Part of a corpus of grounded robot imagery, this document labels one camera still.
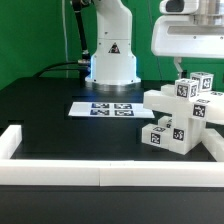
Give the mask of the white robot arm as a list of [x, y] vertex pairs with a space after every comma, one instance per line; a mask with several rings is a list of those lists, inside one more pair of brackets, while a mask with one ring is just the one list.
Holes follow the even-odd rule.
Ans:
[[[131, 50], [132, 13], [121, 0], [71, 0], [83, 58], [90, 62], [84, 79], [95, 88], [123, 89], [136, 86], [137, 61]], [[97, 14], [97, 50], [88, 52], [81, 10], [93, 5]], [[224, 0], [161, 0], [161, 16], [156, 20], [151, 50], [156, 56], [174, 59], [178, 75], [181, 60], [224, 58]]]

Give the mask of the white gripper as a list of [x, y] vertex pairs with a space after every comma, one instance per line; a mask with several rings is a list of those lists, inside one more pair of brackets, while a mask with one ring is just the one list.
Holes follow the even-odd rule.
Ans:
[[199, 26], [193, 16], [161, 16], [152, 35], [151, 50], [156, 56], [175, 57], [181, 79], [182, 58], [224, 58], [224, 27]]

